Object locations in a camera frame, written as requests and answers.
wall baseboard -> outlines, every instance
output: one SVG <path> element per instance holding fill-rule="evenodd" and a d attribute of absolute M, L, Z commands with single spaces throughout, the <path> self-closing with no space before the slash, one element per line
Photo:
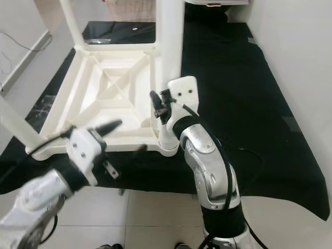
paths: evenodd
<path fill-rule="evenodd" d="M 39 38 L 39 40 L 35 43 L 35 45 L 31 48 L 32 50 L 40 50 L 50 39 L 51 34 L 47 30 L 45 33 Z M 26 55 L 23 57 L 22 61 L 14 68 L 14 70 L 10 73 L 7 79 L 4 81 L 2 85 L 2 96 L 5 96 L 10 88 L 15 84 L 17 79 L 21 76 L 30 62 L 35 58 L 38 52 L 28 51 Z"/>

black cloth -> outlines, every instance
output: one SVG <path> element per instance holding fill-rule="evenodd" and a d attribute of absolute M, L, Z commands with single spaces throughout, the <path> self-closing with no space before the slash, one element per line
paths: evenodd
<path fill-rule="evenodd" d="M 111 43 L 118 44 L 152 43 L 155 24 L 90 22 L 84 38 L 111 38 Z M 69 53 L 26 118 L 37 131 L 74 54 L 74 50 Z M 324 176 L 247 25 L 210 26 L 186 20 L 182 75 L 197 78 L 199 114 L 220 138 L 236 171 L 241 194 L 293 201 L 327 220 L 330 210 Z M 0 175 L 24 156 L 23 145 L 13 138 L 0 157 Z M 28 160 L 3 183 L 1 193 L 44 174 L 52 164 L 66 161 L 65 157 Z M 109 157 L 122 172 L 121 178 L 115 182 L 100 168 L 96 176 L 99 186 L 196 192 L 181 149 L 171 158 L 155 151 L 109 153 Z"/>
<path fill-rule="evenodd" d="M 238 205 L 227 212 L 224 210 L 211 210 L 203 206 L 204 228 L 213 237 L 234 238 L 241 235 L 245 230 L 245 221 L 242 205 Z"/>

electrical wire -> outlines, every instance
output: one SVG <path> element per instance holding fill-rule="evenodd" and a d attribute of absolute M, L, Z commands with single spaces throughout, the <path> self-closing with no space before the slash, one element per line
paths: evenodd
<path fill-rule="evenodd" d="M 253 238 L 257 241 L 257 243 L 263 248 L 263 249 L 268 249 L 266 245 L 264 245 L 264 243 L 257 237 L 257 235 L 254 233 L 254 231 L 251 229 L 248 221 L 244 218 L 245 223 L 247 224 L 249 231 L 251 233 L 251 235 L 253 236 Z"/>
<path fill-rule="evenodd" d="M 206 236 L 206 238 L 203 240 L 203 242 L 200 244 L 200 246 L 198 247 L 198 249 L 204 249 L 204 247 L 206 247 L 208 245 L 208 243 L 213 239 L 213 236 L 211 234 L 209 234 L 208 236 Z"/>
<path fill-rule="evenodd" d="M 49 42 L 42 49 L 34 50 L 34 49 L 28 48 L 28 47 L 20 44 L 17 40 L 15 40 L 13 37 L 11 37 L 10 35 L 8 35 L 7 33 L 2 33 L 2 34 L 4 34 L 5 36 L 9 37 L 14 43 L 16 43 L 17 45 L 19 45 L 20 47 L 25 48 L 25 49 L 27 49 L 27 50 L 29 50 L 31 52 L 42 52 L 42 51 L 44 51 L 51 44 L 51 42 L 53 40 L 53 36 L 50 34 L 50 36 L 49 36 Z M 8 62 L 10 63 L 10 70 L 7 73 L 4 72 L 3 70 L 1 70 L 1 72 L 2 72 L 3 75 L 8 75 L 8 74 L 10 74 L 12 72 L 13 64 L 12 64 L 12 61 L 10 60 L 10 58 L 3 51 L 1 51 L 1 53 L 8 60 Z"/>
<path fill-rule="evenodd" d="M 9 62 L 9 67 L 10 67 L 10 69 L 8 70 L 8 72 L 6 73 L 6 72 L 4 72 L 3 70 L 1 70 L 1 72 L 2 72 L 2 74 L 3 75 L 8 75 L 8 74 L 10 74 L 11 73 L 11 71 L 12 71 L 12 68 L 13 68 L 13 65 L 12 65 L 12 62 L 11 62 L 11 60 L 10 60 L 10 58 L 3 52 L 3 51 L 1 51 L 1 53 L 2 53 L 2 55 L 5 57 L 5 59 Z"/>
<path fill-rule="evenodd" d="M 57 228 L 57 225 L 58 225 L 58 216 L 55 215 L 54 216 L 54 224 L 53 224 L 53 227 L 52 227 L 52 230 L 51 232 L 47 235 L 46 238 L 44 238 L 41 242 L 40 242 L 40 245 L 41 244 L 44 244 L 51 236 L 52 234 L 55 232 L 56 228 Z"/>
<path fill-rule="evenodd" d="M 20 47 L 25 48 L 25 49 L 27 49 L 27 50 L 29 50 L 31 52 L 42 52 L 42 51 L 44 51 L 51 44 L 51 42 L 53 40 L 53 36 L 50 34 L 50 36 L 49 36 L 49 42 L 42 49 L 35 50 L 35 49 L 31 49 L 31 48 L 28 48 L 28 47 L 20 44 L 18 41 L 16 41 L 13 37 L 11 37 L 10 35 L 8 35 L 7 33 L 2 33 L 2 34 L 4 34 L 5 36 L 9 37 L 14 43 L 16 43 L 17 45 L 19 45 Z"/>
<path fill-rule="evenodd" d="M 243 151 L 243 152 L 246 152 L 246 153 L 254 155 L 260 161 L 260 169 L 258 170 L 258 172 L 254 175 L 254 177 L 252 177 L 252 179 L 248 182 L 247 185 L 243 184 L 243 186 L 241 187 L 242 192 L 245 192 L 260 177 L 263 169 L 265 168 L 265 160 L 264 160 L 263 157 L 261 157 L 258 153 L 254 152 L 253 150 L 246 149 L 246 148 L 238 148 L 238 149 L 240 151 Z"/>
<path fill-rule="evenodd" d="M 67 131 L 61 133 L 60 135 L 58 136 L 55 136 L 53 138 L 51 138 L 50 140 L 46 141 L 46 142 L 43 142 L 42 144 L 40 144 L 38 147 L 36 147 L 34 150 L 32 150 L 25 158 L 23 158 L 23 160 L 17 165 L 17 166 L 14 166 L 12 168 L 10 168 L 1 178 L 0 178 L 0 188 L 1 188 L 1 185 L 2 183 L 6 180 L 6 178 L 15 170 L 15 169 L 18 169 L 20 168 L 23 163 L 28 159 L 30 158 L 33 154 L 35 154 L 37 151 L 39 151 L 40 149 L 42 149 L 43 147 L 45 147 L 46 145 L 52 143 L 53 141 L 57 140 L 57 139 L 60 139 L 60 138 L 65 138 L 65 137 L 70 137 L 70 134 L 72 132 L 72 130 L 74 129 L 75 127 L 74 126 L 71 126 Z"/>
<path fill-rule="evenodd" d="M 225 166 L 226 166 L 226 172 L 227 172 L 227 179 L 228 179 L 228 189 L 227 189 L 227 196 L 226 196 L 226 201 L 225 201 L 225 207 L 224 207 L 224 211 L 227 212 L 228 209 L 229 209 L 229 204 L 230 204 L 230 201 L 231 201 L 231 196 L 232 196 L 232 173 L 231 173 L 231 167 L 230 167 L 230 164 L 229 164 L 229 161 L 222 149 L 222 146 L 220 144 L 220 141 L 218 140 L 218 138 L 210 131 L 210 129 L 208 128 L 207 124 L 204 122 L 204 120 L 202 120 L 200 118 L 200 116 L 198 116 L 192 109 L 190 109 L 188 106 L 186 106 L 185 104 L 183 105 L 183 109 L 185 109 L 187 112 L 189 112 L 193 117 L 197 118 L 200 122 L 201 122 L 201 125 L 204 127 L 204 129 L 206 129 L 207 133 L 210 135 L 210 137 L 212 138 L 213 142 L 215 143 L 215 145 L 217 146 L 217 149 L 219 150 L 222 158 L 223 158 L 223 161 L 225 163 Z M 255 155 L 256 157 L 259 158 L 260 162 L 261 162 L 261 169 L 263 169 L 264 165 L 265 165 L 265 161 L 264 159 L 256 152 L 252 151 L 252 150 L 249 150 L 249 149 L 244 149 L 244 148 L 238 148 L 239 150 L 242 150 L 242 151 L 245 151 L 247 153 L 250 153 L 250 154 L 253 154 Z M 256 177 L 254 177 L 250 184 L 252 184 L 256 178 L 259 176 L 259 174 L 256 175 Z M 245 220 L 245 223 L 248 225 L 249 227 L 249 230 L 250 230 L 250 233 L 251 235 L 253 236 L 253 238 L 257 241 L 257 243 L 263 248 L 263 249 L 268 249 L 264 243 L 258 238 L 258 236 L 254 233 L 254 231 L 251 229 L 251 227 L 249 226 L 247 220 L 244 218 Z M 204 249 L 205 246 L 207 246 L 207 244 L 213 239 L 213 236 L 211 234 L 209 234 L 205 239 L 204 241 L 201 243 L 201 245 L 199 246 L 199 249 Z"/>

white tile floor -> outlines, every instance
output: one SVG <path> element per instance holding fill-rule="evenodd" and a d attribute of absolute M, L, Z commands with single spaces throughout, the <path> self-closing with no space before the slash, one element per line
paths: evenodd
<path fill-rule="evenodd" d="M 0 218 L 18 191 L 0 196 Z M 40 248 L 94 249 L 120 243 L 126 249 L 197 248 L 203 240 L 200 205 L 191 195 L 85 187 L 58 214 L 58 227 Z M 45 234 L 48 234 L 53 222 Z"/>

